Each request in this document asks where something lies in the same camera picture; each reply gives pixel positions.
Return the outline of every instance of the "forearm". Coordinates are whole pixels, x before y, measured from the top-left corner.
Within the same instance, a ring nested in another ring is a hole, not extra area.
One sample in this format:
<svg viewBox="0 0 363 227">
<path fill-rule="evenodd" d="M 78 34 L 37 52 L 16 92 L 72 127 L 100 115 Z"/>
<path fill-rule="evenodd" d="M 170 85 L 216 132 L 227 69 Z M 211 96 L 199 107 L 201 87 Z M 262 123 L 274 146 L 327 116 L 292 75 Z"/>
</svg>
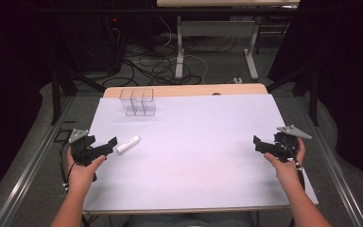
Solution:
<svg viewBox="0 0 363 227">
<path fill-rule="evenodd" d="M 84 198 L 68 195 L 61 205 L 58 214 L 55 216 L 51 227 L 79 227 L 81 223 L 83 201 Z"/>
<path fill-rule="evenodd" d="M 288 189 L 286 194 L 297 227 L 331 226 L 320 210 L 318 210 L 315 204 L 308 198 L 301 186 Z"/>
</svg>

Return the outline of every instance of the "hand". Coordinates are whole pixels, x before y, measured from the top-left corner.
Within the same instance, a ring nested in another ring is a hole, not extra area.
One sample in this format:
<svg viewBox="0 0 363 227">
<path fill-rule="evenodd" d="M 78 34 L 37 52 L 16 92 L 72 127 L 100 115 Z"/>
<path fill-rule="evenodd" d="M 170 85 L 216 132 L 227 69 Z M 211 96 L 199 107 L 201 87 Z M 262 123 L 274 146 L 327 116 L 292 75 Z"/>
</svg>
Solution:
<svg viewBox="0 0 363 227">
<path fill-rule="evenodd" d="M 75 164 L 72 149 L 69 148 L 67 150 L 67 171 L 70 172 L 68 196 L 84 199 L 93 182 L 94 173 L 105 159 L 106 157 L 101 155 L 88 166 L 79 166 Z"/>
<path fill-rule="evenodd" d="M 305 145 L 302 138 L 298 138 L 297 141 L 299 143 L 297 160 L 299 161 L 300 165 L 303 166 Z M 278 180 L 286 193 L 292 188 L 297 188 L 297 186 L 301 187 L 296 165 L 294 162 L 282 163 L 270 153 L 265 153 L 264 157 L 276 168 L 276 176 L 278 177 Z"/>
</svg>

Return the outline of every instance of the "person's left hand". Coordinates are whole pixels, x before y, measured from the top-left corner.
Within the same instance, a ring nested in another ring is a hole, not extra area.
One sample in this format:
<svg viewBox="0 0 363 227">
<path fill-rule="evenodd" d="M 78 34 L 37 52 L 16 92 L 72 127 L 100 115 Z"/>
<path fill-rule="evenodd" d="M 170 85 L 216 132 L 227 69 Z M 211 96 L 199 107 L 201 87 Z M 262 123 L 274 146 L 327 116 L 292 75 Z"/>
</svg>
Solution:
<svg viewBox="0 0 363 227">
<path fill-rule="evenodd" d="M 105 155 L 101 155 L 88 166 L 79 166 L 75 164 L 72 149 L 69 148 L 67 150 L 67 172 L 70 172 L 68 196 L 84 199 L 93 182 L 94 173 L 105 159 Z"/>
</svg>

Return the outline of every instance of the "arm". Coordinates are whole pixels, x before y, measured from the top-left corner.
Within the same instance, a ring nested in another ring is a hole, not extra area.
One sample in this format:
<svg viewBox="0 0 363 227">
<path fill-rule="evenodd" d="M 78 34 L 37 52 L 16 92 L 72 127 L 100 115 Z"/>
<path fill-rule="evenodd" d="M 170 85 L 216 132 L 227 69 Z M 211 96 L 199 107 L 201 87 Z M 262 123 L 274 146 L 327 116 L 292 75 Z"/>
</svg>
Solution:
<svg viewBox="0 0 363 227">
<path fill-rule="evenodd" d="M 301 138 L 298 141 L 297 160 L 303 166 L 305 146 Z M 294 162 L 282 163 L 270 153 L 266 153 L 264 157 L 276 168 L 276 176 L 290 202 L 296 226 L 332 226 L 305 194 Z"/>
<path fill-rule="evenodd" d="M 51 227 L 80 226 L 85 196 L 93 182 L 94 173 L 104 161 L 105 156 L 101 155 L 89 166 L 74 165 L 71 149 L 67 150 L 67 167 L 70 175 L 69 191 Z"/>
</svg>

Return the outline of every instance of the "white marker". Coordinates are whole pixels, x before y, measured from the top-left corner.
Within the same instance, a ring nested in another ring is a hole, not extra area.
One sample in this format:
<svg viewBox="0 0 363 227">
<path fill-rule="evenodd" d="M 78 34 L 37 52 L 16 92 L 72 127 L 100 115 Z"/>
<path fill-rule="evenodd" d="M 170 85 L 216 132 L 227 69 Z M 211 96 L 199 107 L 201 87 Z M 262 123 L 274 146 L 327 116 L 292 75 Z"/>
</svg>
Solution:
<svg viewBox="0 0 363 227">
<path fill-rule="evenodd" d="M 121 153 L 121 152 L 125 151 L 126 149 L 133 147 L 138 142 L 140 142 L 140 138 L 138 136 L 134 136 L 130 140 L 128 140 L 125 143 L 123 143 L 122 145 L 119 145 L 117 147 L 117 151 L 119 153 Z"/>
</svg>

